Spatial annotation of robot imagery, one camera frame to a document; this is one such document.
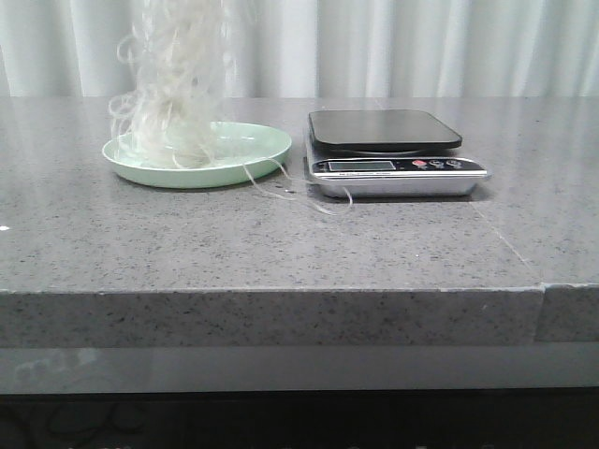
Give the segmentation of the white vermicelli bundle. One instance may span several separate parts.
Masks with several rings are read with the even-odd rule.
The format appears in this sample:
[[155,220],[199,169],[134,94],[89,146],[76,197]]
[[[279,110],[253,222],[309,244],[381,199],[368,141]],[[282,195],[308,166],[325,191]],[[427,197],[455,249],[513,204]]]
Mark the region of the white vermicelli bundle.
[[117,46],[135,75],[132,91],[109,102],[111,138],[154,164],[218,157],[212,123],[223,110],[236,20],[232,1],[146,1],[132,31]]

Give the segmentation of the digital kitchen scale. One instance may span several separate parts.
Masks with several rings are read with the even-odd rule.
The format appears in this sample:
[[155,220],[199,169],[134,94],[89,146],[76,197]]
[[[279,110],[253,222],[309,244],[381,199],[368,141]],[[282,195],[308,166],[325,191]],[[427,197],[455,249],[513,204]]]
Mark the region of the digital kitchen scale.
[[421,110],[313,111],[308,174],[331,197],[467,196],[489,172],[454,155],[461,144],[456,131]]

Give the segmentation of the light green plate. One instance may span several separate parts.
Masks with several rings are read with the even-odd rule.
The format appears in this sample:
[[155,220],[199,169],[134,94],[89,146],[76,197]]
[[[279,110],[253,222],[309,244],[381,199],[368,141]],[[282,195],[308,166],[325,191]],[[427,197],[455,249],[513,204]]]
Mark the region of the light green plate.
[[190,159],[154,164],[134,150],[129,134],[107,142],[102,154],[120,177],[138,184],[170,189],[224,187],[256,180],[280,168],[292,138],[278,128],[236,122],[214,122],[213,161]]

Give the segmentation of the white curtain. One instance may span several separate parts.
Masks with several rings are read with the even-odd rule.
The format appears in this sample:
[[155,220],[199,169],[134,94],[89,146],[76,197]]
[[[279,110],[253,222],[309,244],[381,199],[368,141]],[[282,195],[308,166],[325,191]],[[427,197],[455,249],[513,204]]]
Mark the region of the white curtain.
[[[108,96],[136,1],[5,1],[1,92]],[[245,97],[595,96],[594,1],[236,1],[227,92]]]

